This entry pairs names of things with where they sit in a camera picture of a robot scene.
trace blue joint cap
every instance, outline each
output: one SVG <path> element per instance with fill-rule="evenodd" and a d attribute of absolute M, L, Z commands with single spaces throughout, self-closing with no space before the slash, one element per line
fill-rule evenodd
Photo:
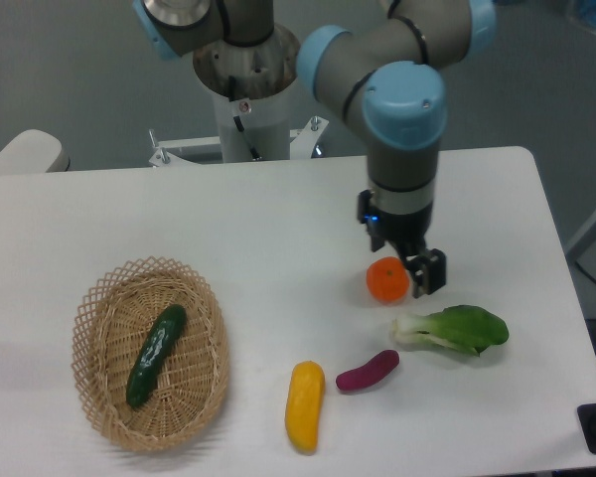
<path fill-rule="evenodd" d="M 177 55 L 174 52 L 174 50 L 170 48 L 170 45 L 168 45 L 168 43 L 159 34 L 159 31 L 157 30 L 155 25 L 152 23 L 152 20 L 150 20 L 150 17 L 144 10 L 143 2 L 141 0 L 133 0 L 132 8 L 139 17 L 144 31 L 146 32 L 148 38 L 152 42 L 152 46 L 159 54 L 159 58 L 161 58 L 162 60 L 174 60 L 175 58 L 179 58 L 179 55 Z"/>
<path fill-rule="evenodd" d="M 363 116 L 373 135 L 395 149 L 416 151 L 437 141 L 446 128 L 446 89 L 427 65 L 397 62 L 367 82 Z"/>
<path fill-rule="evenodd" d="M 492 0 L 470 0 L 470 48 L 466 57 L 484 50 L 497 33 L 497 12 Z"/>
<path fill-rule="evenodd" d="M 307 86 L 314 97 L 316 97 L 316 75 L 320 60 L 329 45 L 343 33 L 349 33 L 349 31 L 335 25 L 321 27 L 309 35 L 300 47 L 296 71 L 300 81 Z"/>

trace orange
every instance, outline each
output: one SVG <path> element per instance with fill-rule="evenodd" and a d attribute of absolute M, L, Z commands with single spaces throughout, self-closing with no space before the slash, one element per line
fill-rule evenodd
<path fill-rule="evenodd" d="M 367 288 L 376 300 L 389 303 L 406 294 L 410 279 L 399 258 L 381 258 L 367 269 Z"/>

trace white table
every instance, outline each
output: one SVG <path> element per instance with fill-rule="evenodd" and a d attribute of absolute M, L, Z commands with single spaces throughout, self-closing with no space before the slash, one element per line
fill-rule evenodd
<path fill-rule="evenodd" d="M 447 476 L 596 465 L 576 407 L 596 402 L 596 360 L 531 155 L 442 154 L 429 244 L 448 285 L 398 306 L 364 286 L 356 223 L 364 159 L 0 177 L 0 475 Z M 222 305 L 232 375 L 223 412 L 159 455 L 92 430 L 70 368 L 81 298 L 106 271 L 181 260 Z M 511 338 L 481 358 L 402 352 L 378 389 L 343 396 L 337 373 L 392 347 L 390 320 L 478 304 Z M 327 375 L 320 446 L 284 431 L 291 370 Z"/>

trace bok choy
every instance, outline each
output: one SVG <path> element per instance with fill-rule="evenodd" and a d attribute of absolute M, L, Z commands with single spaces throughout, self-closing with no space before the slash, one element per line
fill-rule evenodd
<path fill-rule="evenodd" d="M 439 345 L 472 356 L 506 343 L 510 336 L 504 320 L 471 305 L 451 306 L 427 316 L 406 313 L 393 321 L 391 334 L 401 344 Z"/>

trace black cable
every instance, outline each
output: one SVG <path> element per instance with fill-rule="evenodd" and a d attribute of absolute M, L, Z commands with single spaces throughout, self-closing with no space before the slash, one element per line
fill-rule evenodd
<path fill-rule="evenodd" d="M 584 267 L 583 265 L 581 265 L 578 260 L 574 261 L 574 266 L 576 266 L 576 268 L 578 269 L 578 271 L 580 271 L 583 275 L 585 275 L 585 277 L 591 281 L 592 283 L 594 283 L 596 285 L 596 278 L 589 273 Z"/>

